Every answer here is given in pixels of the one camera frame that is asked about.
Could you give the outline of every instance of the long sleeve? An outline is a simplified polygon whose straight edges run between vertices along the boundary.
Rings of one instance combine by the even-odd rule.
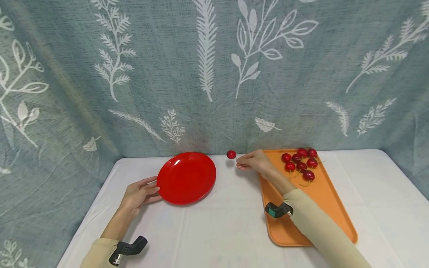
[[[116,249],[119,241],[99,238],[91,246],[82,261],[81,268],[116,268],[109,263],[109,258]]]
[[[340,227],[300,189],[283,196],[293,208],[291,220],[319,250],[331,268],[371,268]]]

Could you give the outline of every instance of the cherry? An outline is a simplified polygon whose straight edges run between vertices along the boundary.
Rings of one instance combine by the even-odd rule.
[[[295,164],[292,162],[287,162],[286,165],[284,165],[284,169],[289,172],[290,177],[290,173],[295,170]]]
[[[319,163],[317,162],[316,159],[310,158],[310,159],[307,160],[307,165],[309,167],[311,167],[312,169],[314,169],[314,168],[316,168],[319,165]]]
[[[299,155],[299,154],[294,154],[294,155],[292,156],[292,161],[293,161],[293,162],[295,162],[296,164],[297,164],[298,162],[301,162],[301,159],[302,159],[302,156],[301,156],[301,155]]]
[[[304,171],[304,174],[302,174],[302,177],[306,181],[314,181],[314,173],[312,171],[309,171],[309,170]]]
[[[317,151],[315,149],[313,149],[313,148],[310,148],[307,151],[307,155],[308,155],[308,157],[316,158],[317,157]]]
[[[227,157],[228,157],[229,159],[234,159],[236,156],[237,156],[237,153],[236,153],[236,152],[234,152],[234,151],[232,151],[232,150],[227,151]]]
[[[289,162],[292,159],[292,156],[290,154],[282,154],[281,160],[285,163]]]
[[[307,158],[307,150],[304,148],[300,148],[296,151],[296,153],[300,156],[302,156],[303,158]]]
[[[304,162],[298,162],[297,164],[296,164],[296,170],[298,170],[298,171],[300,171],[300,172],[302,172],[302,173],[304,173],[304,171],[307,169],[307,165],[304,163]]]
[[[304,170],[303,174],[302,174],[302,178],[307,181],[307,185],[302,185],[304,187],[307,187],[308,185],[310,185],[310,183],[312,183],[314,181],[314,173],[312,171],[309,170]]]

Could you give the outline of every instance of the white table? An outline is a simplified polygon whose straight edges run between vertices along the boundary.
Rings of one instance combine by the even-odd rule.
[[[379,150],[320,152],[358,232],[357,248],[373,268],[427,268],[429,201]],[[266,230],[259,181],[224,155],[210,156],[216,184],[201,202],[148,206],[125,241],[149,241],[123,267],[327,268],[314,248],[274,245]],[[58,267],[79,267],[118,207],[128,184],[158,174],[169,157],[121,159],[70,242]]]

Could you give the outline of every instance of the fabric backdrop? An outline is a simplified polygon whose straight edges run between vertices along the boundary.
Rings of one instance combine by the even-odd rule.
[[[0,8],[0,267],[54,267],[122,157],[379,148],[429,197],[429,0]]]

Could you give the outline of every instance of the orange tray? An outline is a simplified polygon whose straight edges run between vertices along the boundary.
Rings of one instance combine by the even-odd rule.
[[[296,153],[296,150],[264,150],[264,152],[276,168],[288,178],[289,172],[284,170],[284,163],[281,160],[281,155],[284,153],[293,155]],[[306,185],[307,183],[303,180],[302,174],[297,175],[298,172],[296,170],[292,172],[290,180],[297,188],[300,188],[309,195],[311,199],[313,199],[319,207],[341,227],[350,240],[356,244],[358,239],[356,229],[329,179],[323,164],[319,163],[319,165],[311,171],[314,172],[315,179],[308,187],[300,185]],[[261,183],[264,207],[269,202],[275,205],[281,204],[283,202],[283,197],[277,192],[274,186],[261,176],[259,180]],[[271,240],[277,245],[283,247],[312,246],[311,242],[298,230],[289,217],[275,219],[268,216],[266,213],[265,217],[268,234]]]

